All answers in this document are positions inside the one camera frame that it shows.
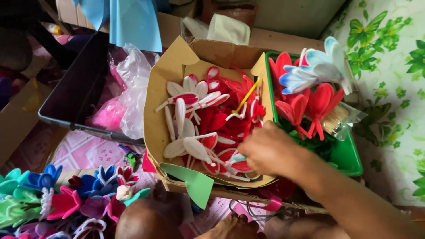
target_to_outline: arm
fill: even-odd
[[[257,173],[286,177],[309,192],[351,238],[425,238],[391,204],[295,144],[273,122],[255,129],[238,150]]]

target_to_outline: floral wallpaper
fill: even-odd
[[[366,184],[425,206],[425,2],[352,0],[326,36],[345,45],[361,109],[354,129]]]

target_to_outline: light blue sheet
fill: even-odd
[[[152,0],[110,0],[109,42],[123,47],[162,52],[161,36]]]
[[[109,19],[109,0],[72,0],[75,7],[81,5],[85,17],[93,24],[98,31]]]

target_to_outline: wire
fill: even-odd
[[[239,202],[238,200],[230,200],[229,203],[229,209],[231,212],[236,213],[233,209],[232,209],[232,203],[233,202]],[[249,205],[249,202],[246,203],[246,207],[248,209],[248,213],[249,215],[254,219],[254,221],[258,222],[258,221],[268,221],[270,220],[272,217],[276,216],[276,214],[278,214],[279,212],[281,212],[282,210],[277,211],[275,214],[272,215],[255,215],[252,211],[251,211],[251,206]]]

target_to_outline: yellow stick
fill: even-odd
[[[242,102],[239,104],[238,108],[235,111],[232,111],[234,114],[238,114],[238,112],[241,110],[242,106],[244,105],[245,101],[248,99],[248,97],[252,94],[252,92],[257,87],[258,83],[260,82],[260,78],[257,79],[257,82],[252,86],[252,88],[248,91],[248,94],[246,94],[245,98],[242,100]]]

